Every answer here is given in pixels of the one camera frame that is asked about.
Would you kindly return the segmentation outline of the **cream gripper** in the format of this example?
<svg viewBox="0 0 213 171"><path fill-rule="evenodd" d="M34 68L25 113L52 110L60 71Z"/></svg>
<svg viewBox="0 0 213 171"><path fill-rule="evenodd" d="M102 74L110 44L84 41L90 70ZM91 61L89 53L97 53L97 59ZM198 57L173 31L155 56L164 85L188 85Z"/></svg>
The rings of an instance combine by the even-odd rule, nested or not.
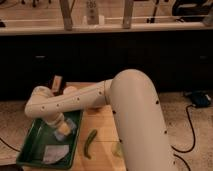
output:
<svg viewBox="0 0 213 171"><path fill-rule="evenodd" d="M63 116L50 118L47 120L47 124L63 135L69 135L71 133L71 128Z"/></svg>

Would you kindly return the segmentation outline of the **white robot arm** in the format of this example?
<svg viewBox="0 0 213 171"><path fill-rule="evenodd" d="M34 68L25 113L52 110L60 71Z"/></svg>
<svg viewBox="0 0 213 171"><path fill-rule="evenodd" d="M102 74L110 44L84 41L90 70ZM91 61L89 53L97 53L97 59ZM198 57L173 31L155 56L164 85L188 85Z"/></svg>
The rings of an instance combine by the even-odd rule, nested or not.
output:
<svg viewBox="0 0 213 171"><path fill-rule="evenodd" d="M112 79L58 96L37 86L25 114L59 126L65 112L104 105L113 111L127 171L178 171L155 86L142 71L127 69Z"/></svg>

